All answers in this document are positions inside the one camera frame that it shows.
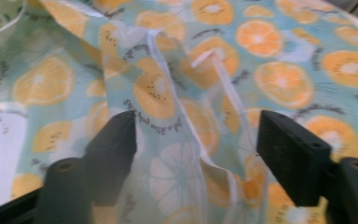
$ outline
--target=black object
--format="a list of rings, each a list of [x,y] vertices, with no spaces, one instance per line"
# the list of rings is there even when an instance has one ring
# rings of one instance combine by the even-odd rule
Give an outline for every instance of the black object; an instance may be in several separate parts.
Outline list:
[[[358,159],[330,161],[328,144],[272,111],[261,112],[257,152],[296,206],[324,196],[329,223],[358,224]]]
[[[113,116],[83,158],[54,162],[42,189],[0,207],[0,224],[91,224],[91,204],[113,206],[136,152],[135,115]]]

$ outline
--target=fabric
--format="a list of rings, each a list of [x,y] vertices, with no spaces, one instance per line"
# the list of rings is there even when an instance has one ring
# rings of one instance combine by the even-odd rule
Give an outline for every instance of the fabric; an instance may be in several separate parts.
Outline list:
[[[11,198],[135,110],[137,144],[112,223],[324,223],[255,152],[283,113],[358,157],[358,29],[302,0],[36,0],[0,33],[0,109],[25,111]]]

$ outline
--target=fruit print fabric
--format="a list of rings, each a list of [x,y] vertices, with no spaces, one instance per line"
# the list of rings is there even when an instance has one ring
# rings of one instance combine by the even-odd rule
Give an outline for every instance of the fruit print fabric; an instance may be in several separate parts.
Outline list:
[[[335,160],[358,157],[358,29],[341,11],[303,0],[36,3],[0,35],[0,102],[29,123],[16,197],[133,109],[139,152],[117,222],[324,223],[323,207],[288,202],[254,145],[268,109],[332,145]]]

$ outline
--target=patterned fabric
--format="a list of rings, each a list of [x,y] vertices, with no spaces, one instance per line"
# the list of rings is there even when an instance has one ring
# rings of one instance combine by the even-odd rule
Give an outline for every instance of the patterned fabric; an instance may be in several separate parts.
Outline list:
[[[11,198],[110,117],[138,151],[112,223],[324,223],[255,153],[260,110],[358,157],[358,29],[305,0],[37,0],[0,33],[0,110],[25,113]]]

